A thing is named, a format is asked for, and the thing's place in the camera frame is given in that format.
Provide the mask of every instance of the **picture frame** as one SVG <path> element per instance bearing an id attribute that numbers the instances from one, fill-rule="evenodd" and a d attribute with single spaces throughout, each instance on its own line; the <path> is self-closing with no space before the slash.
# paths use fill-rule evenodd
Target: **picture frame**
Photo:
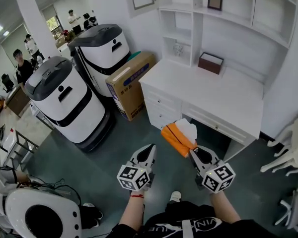
<path id="1" fill-rule="evenodd" d="M 208 8 L 222 11 L 223 0 L 208 0 Z"/>

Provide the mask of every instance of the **man in white shirt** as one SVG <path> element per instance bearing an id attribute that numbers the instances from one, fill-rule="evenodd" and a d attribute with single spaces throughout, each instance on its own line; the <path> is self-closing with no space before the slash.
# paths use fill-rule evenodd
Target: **man in white shirt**
<path id="1" fill-rule="evenodd" d="M 69 21 L 69 24 L 71 24 L 71 27 L 73 28 L 73 31 L 76 35 L 81 33 L 81 27 L 78 22 L 79 19 L 80 19 L 80 17 L 77 17 L 74 14 L 73 10 L 69 10 L 68 21 Z"/>
<path id="2" fill-rule="evenodd" d="M 39 48 L 35 41 L 31 38 L 31 35 L 27 34 L 25 38 L 27 41 L 25 43 L 25 48 L 29 51 L 30 55 L 32 55 L 33 59 L 37 60 L 37 57 L 40 56 L 44 60 L 44 56 L 39 51 Z"/>

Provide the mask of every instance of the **person in black shirt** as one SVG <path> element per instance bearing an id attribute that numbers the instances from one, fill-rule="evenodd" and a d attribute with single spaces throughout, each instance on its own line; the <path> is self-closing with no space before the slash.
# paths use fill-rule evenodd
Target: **person in black shirt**
<path id="1" fill-rule="evenodd" d="M 18 62 L 16 78 L 18 80 L 18 84 L 20 84 L 22 90 L 24 91 L 25 82 L 33 74 L 34 67 L 28 60 L 23 59 L 23 54 L 19 49 L 13 52 L 13 57 Z"/>
<path id="2" fill-rule="evenodd" d="M 144 191 L 131 192 L 125 212 L 108 238 L 276 237 L 253 220 L 241 220 L 223 191 L 211 194 L 211 203 L 197 206 L 173 192 L 165 212 L 143 226 Z"/>

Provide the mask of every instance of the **cardboard box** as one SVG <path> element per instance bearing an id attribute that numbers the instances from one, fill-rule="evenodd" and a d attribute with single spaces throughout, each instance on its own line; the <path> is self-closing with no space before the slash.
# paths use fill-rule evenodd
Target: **cardboard box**
<path id="1" fill-rule="evenodd" d="M 120 113 L 129 121 L 132 121 L 145 107 L 139 79 L 155 64 L 152 53 L 141 52 L 106 79 Z"/>

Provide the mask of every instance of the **black t-shirt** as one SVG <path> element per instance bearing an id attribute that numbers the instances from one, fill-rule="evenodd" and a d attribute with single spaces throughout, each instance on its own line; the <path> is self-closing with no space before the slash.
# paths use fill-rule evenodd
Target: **black t-shirt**
<path id="1" fill-rule="evenodd" d="M 24 60 L 23 65 L 18 66 L 18 70 L 16 72 L 18 83 L 23 83 L 25 85 L 25 82 L 33 74 L 33 71 L 34 67 L 32 66 L 32 64 L 28 60 Z"/>
<path id="2" fill-rule="evenodd" d="M 176 203 L 166 212 L 151 217 L 137 233 L 126 225 L 117 225 L 108 238 L 216 238 L 216 237 L 276 237 L 253 220 L 229 224 L 215 217 L 211 206 Z"/>

